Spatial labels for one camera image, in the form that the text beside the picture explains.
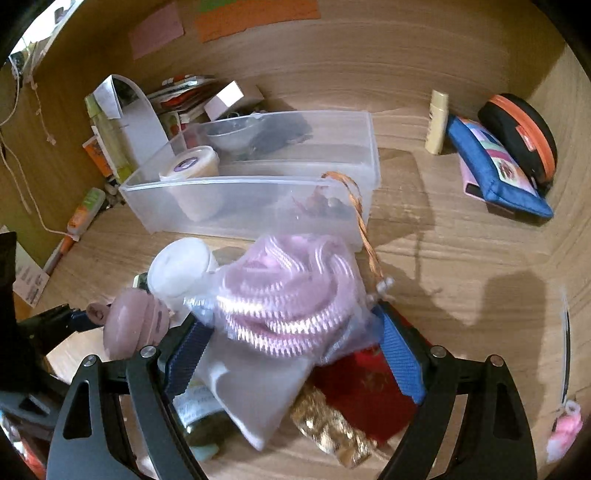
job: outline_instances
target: clear plastic container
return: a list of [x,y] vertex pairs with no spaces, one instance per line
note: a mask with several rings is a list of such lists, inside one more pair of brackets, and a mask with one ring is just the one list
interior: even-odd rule
[[[219,177],[160,180],[177,156],[200,145],[216,150]],[[329,170],[357,182],[367,221],[380,184],[369,113],[278,112],[194,124],[136,170],[121,193],[149,232],[245,239],[265,233],[329,233],[360,249],[345,187],[320,178]],[[181,207],[187,202],[203,205],[198,220]]]

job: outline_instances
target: orange cord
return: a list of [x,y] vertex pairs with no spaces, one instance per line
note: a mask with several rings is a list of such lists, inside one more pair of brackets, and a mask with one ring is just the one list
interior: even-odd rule
[[[378,293],[384,293],[385,290],[389,286],[391,286],[394,281],[392,278],[384,277],[384,272],[382,271],[382,267],[379,264],[378,254],[375,252],[374,248],[369,243],[367,226],[363,221],[363,209],[361,204],[362,198],[359,186],[351,177],[338,171],[328,171],[322,175],[322,178],[331,178],[333,180],[341,182],[343,185],[345,185],[345,188],[349,192],[349,200],[351,201],[351,204],[353,204],[355,212],[357,213],[357,223],[359,225],[359,232],[361,233],[361,240],[363,242],[363,246],[365,247],[365,251],[368,253],[369,256],[369,268],[374,274]],[[357,196],[355,196],[351,191],[349,183],[355,185],[355,188],[357,189],[358,193]]]

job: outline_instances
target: shiny gold foil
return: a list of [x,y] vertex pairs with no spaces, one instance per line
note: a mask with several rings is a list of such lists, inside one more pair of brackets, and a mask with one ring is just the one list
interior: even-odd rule
[[368,439],[338,410],[329,407],[324,394],[311,385],[304,385],[290,416],[295,426],[314,440],[320,450],[334,455],[347,468],[361,464],[377,447],[376,441]]

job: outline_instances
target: purple label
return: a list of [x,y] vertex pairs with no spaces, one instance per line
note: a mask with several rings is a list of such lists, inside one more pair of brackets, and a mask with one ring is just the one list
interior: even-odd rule
[[173,171],[183,171],[183,170],[187,170],[188,168],[191,168],[193,165],[195,165],[197,162],[199,161],[199,159],[197,157],[191,157],[188,158],[186,160],[183,160],[181,163],[179,163],[174,169]]

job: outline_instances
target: black case with orange zipper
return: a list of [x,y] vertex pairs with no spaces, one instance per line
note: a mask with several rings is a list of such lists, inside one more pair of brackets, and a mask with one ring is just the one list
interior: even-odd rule
[[517,95],[501,93],[480,109],[478,119],[545,194],[556,171],[557,150],[542,116]]

